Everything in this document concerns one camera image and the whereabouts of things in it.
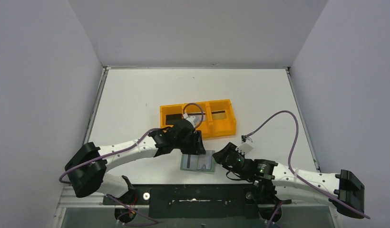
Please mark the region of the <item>silver VIP card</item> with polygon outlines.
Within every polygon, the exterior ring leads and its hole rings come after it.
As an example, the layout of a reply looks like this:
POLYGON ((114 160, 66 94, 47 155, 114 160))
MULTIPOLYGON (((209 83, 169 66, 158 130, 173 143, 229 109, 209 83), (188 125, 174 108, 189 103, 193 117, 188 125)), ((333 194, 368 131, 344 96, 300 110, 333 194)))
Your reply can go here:
POLYGON ((202 171, 211 170, 212 166, 212 156, 211 155, 199 155, 197 169, 202 171))

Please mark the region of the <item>green card holder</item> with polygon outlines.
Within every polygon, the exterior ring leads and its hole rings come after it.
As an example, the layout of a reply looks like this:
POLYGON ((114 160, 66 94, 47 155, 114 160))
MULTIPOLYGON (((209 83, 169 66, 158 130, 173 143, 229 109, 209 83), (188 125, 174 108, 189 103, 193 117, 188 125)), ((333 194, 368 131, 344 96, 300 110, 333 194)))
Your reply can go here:
POLYGON ((215 161, 213 154, 215 151, 207 150, 203 155, 183 154, 180 163, 180 170, 193 172, 214 172, 215 161))

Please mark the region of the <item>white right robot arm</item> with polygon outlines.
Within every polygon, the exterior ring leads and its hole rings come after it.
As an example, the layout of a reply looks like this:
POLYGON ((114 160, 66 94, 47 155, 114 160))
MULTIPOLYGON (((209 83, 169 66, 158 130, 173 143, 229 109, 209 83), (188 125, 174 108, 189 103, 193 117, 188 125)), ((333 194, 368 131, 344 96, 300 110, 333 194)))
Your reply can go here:
POLYGON ((364 185, 348 170, 320 173, 266 159, 248 159, 253 150, 250 142, 236 146, 228 143, 213 154, 215 162, 241 181, 251 183, 250 192, 257 203, 304 201, 336 208, 347 217, 363 219, 364 185))

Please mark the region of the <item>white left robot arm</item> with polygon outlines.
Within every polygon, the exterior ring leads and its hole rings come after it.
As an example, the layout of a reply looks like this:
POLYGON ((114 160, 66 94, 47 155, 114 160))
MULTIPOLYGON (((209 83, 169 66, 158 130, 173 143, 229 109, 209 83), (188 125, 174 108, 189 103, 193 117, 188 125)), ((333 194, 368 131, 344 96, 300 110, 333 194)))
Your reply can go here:
POLYGON ((109 171, 143 158, 154 158, 177 149, 182 154, 204 155, 202 133, 191 120, 181 119, 171 127, 153 128, 138 139, 108 146, 88 142, 65 165, 59 180, 68 177, 77 198, 94 192, 121 198, 133 189, 128 177, 109 171))

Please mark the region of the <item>silver card middle bin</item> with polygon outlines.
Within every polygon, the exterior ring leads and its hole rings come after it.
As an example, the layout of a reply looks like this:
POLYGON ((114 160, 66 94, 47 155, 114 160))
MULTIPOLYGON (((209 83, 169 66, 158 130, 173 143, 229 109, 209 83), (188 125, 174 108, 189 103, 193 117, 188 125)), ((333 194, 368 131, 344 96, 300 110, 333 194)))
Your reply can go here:
POLYGON ((199 122, 203 122, 206 120, 206 114, 205 113, 187 113, 189 121, 195 123, 197 125, 199 122))

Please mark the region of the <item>gold card end bin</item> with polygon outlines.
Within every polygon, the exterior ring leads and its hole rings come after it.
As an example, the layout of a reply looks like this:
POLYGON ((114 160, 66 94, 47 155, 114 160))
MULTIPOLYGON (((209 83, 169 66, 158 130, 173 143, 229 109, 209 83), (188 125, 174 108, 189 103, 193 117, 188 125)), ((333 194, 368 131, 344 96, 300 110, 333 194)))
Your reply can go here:
POLYGON ((212 111, 211 112, 212 120, 222 120, 227 118, 227 114, 225 110, 212 111))

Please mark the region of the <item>yellow three-compartment bin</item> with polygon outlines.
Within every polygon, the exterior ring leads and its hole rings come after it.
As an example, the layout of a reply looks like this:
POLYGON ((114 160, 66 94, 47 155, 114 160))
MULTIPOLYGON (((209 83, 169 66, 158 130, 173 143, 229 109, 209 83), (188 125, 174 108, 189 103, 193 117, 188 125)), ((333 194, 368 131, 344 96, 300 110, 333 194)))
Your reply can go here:
POLYGON ((233 107, 231 100, 212 100, 198 102, 199 106, 193 104, 188 105, 187 103, 183 104, 171 104, 171 105, 162 105, 160 106, 160 127, 164 128, 172 125, 165 125, 166 115, 167 114, 184 114, 184 113, 205 113, 206 120, 197 128, 202 131, 202 137, 204 139, 208 138, 219 138, 226 136, 236 135, 237 122, 234 115, 233 107), (212 120, 211 112, 225 110, 227 114, 226 119, 222 120, 212 120))

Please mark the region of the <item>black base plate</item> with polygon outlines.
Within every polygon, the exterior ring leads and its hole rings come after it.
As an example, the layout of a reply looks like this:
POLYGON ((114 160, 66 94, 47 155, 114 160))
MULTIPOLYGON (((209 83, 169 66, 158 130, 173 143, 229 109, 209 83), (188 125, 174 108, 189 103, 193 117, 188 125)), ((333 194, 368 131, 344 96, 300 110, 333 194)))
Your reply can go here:
POLYGON ((103 204, 147 209, 152 219, 239 217, 277 222, 283 215, 278 199, 258 193, 252 184, 139 184, 118 202, 105 196, 103 204))

